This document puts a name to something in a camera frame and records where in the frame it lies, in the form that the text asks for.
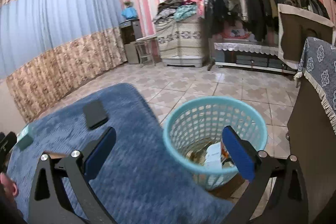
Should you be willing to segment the person's left hand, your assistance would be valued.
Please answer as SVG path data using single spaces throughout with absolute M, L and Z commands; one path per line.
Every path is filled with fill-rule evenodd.
M 15 198 L 19 194 L 19 189 L 16 184 L 7 174 L 1 172 L 1 184 L 4 187 L 6 197 L 12 202 L 15 203 Z

